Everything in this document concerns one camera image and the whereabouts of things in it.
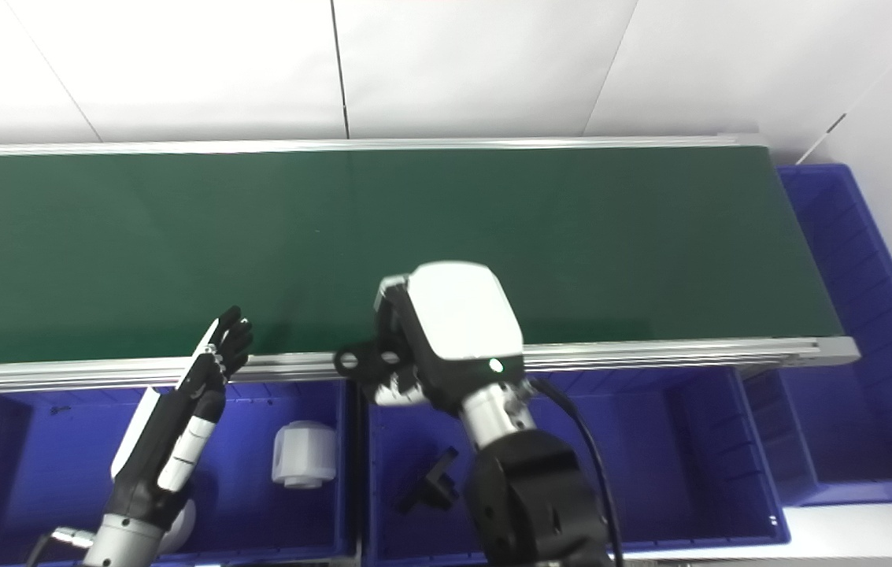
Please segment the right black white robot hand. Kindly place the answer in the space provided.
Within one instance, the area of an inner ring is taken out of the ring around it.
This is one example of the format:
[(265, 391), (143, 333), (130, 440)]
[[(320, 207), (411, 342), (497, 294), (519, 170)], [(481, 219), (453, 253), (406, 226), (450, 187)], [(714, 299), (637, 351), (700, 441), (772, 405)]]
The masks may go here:
[(524, 334), (488, 266), (437, 261), (386, 276), (374, 301), (378, 406), (430, 403), (457, 416), (472, 395), (525, 381)]

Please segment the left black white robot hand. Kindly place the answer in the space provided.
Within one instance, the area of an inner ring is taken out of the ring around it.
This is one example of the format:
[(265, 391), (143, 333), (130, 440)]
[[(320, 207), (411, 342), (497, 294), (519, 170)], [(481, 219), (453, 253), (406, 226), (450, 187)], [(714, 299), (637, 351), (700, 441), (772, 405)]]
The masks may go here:
[(155, 402), (114, 478), (105, 514), (168, 531), (186, 505), (187, 481), (221, 420), (230, 378), (248, 362), (254, 326), (230, 306), (207, 336), (178, 385)]

